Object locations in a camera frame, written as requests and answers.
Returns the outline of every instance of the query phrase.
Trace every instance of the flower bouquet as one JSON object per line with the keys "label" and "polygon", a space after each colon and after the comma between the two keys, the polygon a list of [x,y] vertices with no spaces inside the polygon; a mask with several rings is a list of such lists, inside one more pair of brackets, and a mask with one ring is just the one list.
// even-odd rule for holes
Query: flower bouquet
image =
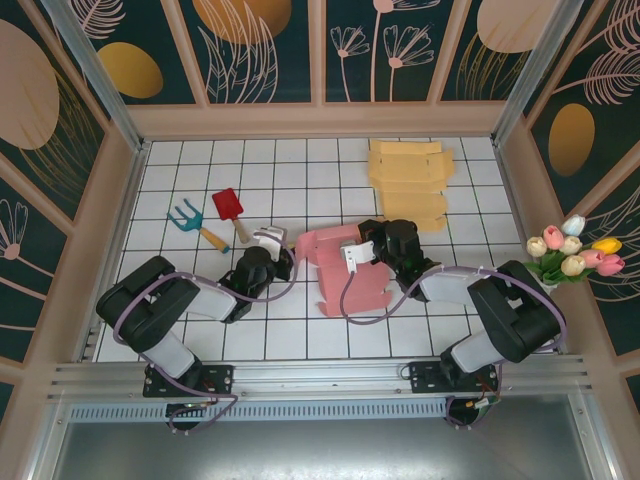
{"label": "flower bouquet", "polygon": [[624,268],[624,260],[615,254],[622,243],[608,237],[583,245],[578,235],[584,225],[585,218],[574,215],[561,228],[549,225],[542,237],[531,237],[527,241],[527,252],[537,262],[524,265],[543,286],[553,288],[563,282],[577,283],[593,272],[608,277]]}

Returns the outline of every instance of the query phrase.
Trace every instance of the pink tulip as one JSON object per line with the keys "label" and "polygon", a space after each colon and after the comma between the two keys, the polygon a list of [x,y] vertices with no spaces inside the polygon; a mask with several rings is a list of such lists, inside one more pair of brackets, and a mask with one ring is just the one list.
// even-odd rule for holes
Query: pink tulip
{"label": "pink tulip", "polygon": [[605,254],[601,250],[583,250],[578,255],[587,262],[587,268],[595,268],[604,260]]}
{"label": "pink tulip", "polygon": [[551,250],[559,250],[564,246],[564,235],[558,227],[549,225],[544,229],[542,237]]}
{"label": "pink tulip", "polygon": [[600,265],[596,266],[597,272],[603,277],[615,275],[624,268],[624,260],[618,255],[607,255]]}

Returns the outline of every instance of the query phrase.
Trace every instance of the green leaf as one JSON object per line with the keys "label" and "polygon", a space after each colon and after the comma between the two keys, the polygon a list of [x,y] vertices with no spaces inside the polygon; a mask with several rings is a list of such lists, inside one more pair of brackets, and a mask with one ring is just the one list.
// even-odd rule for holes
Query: green leaf
{"label": "green leaf", "polygon": [[571,283],[580,283],[581,281],[583,281],[585,279],[585,277],[587,275],[589,275],[590,273],[593,273],[595,271],[596,271],[595,268],[585,268],[580,275],[575,275],[573,277],[568,277],[568,280]]}
{"label": "green leaf", "polygon": [[527,270],[531,271],[531,273],[535,273],[538,277],[542,275],[542,269],[537,263],[525,262],[523,265],[527,267]]}
{"label": "green leaf", "polygon": [[556,285],[560,282],[566,281],[567,276],[562,273],[561,270],[555,270],[553,272],[546,272],[542,275],[542,281],[547,285]]}
{"label": "green leaf", "polygon": [[540,268],[544,272],[556,270],[557,268],[560,268],[560,265],[562,265],[565,258],[566,255],[558,250],[545,253],[540,260]]}

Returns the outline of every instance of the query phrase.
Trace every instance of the tulip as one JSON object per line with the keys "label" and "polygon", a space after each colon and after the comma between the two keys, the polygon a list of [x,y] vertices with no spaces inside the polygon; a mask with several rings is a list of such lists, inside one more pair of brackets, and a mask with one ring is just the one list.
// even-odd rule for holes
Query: tulip
{"label": "tulip", "polygon": [[587,268],[595,268],[604,260],[604,252],[602,250],[583,250],[578,255],[587,262]]}
{"label": "tulip", "polygon": [[540,237],[531,237],[527,240],[527,252],[532,257],[541,257],[545,253],[547,253],[547,244],[544,243],[544,240]]}
{"label": "tulip", "polygon": [[560,227],[560,230],[564,232],[565,235],[572,235],[577,237],[584,230],[584,225],[587,220],[580,215],[573,215],[568,218]]}
{"label": "tulip", "polygon": [[587,268],[587,262],[580,255],[571,255],[565,258],[562,265],[560,265],[560,270],[567,277],[580,275],[585,268]]}
{"label": "tulip", "polygon": [[616,253],[618,250],[622,248],[622,242],[614,237],[603,238],[602,240],[598,240],[596,243],[591,245],[591,248],[595,250],[601,250],[607,255],[611,255],[612,253]]}
{"label": "tulip", "polygon": [[624,268],[624,260],[618,255],[607,255],[600,265],[596,266],[596,271],[603,277],[615,275]]}
{"label": "tulip", "polygon": [[542,237],[551,250],[560,250],[564,245],[564,235],[556,226],[549,225],[545,228]]}
{"label": "tulip", "polygon": [[560,251],[565,255],[575,255],[582,248],[582,242],[578,237],[565,237],[564,245],[560,247]]}

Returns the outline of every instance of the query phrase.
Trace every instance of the garden fork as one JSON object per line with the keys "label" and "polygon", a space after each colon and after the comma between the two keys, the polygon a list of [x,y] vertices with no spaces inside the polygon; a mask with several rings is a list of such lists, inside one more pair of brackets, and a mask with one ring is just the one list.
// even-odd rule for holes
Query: garden fork
{"label": "garden fork", "polygon": [[198,230],[200,232],[200,235],[206,238],[211,245],[216,247],[222,253],[227,253],[229,251],[229,245],[227,245],[224,242],[224,240],[222,240],[220,237],[213,234],[211,231],[207,230],[202,226],[202,218],[203,218],[202,213],[196,210],[196,208],[193,205],[191,205],[189,200],[187,200],[186,198],[184,199],[184,203],[187,205],[187,207],[191,209],[191,211],[193,212],[193,216],[190,217],[189,215],[184,213],[180,207],[175,207],[175,209],[178,211],[180,216],[185,220],[185,222],[181,223],[177,218],[171,215],[171,213],[167,213],[167,217],[169,217],[169,220],[171,220],[173,224],[183,232]]}

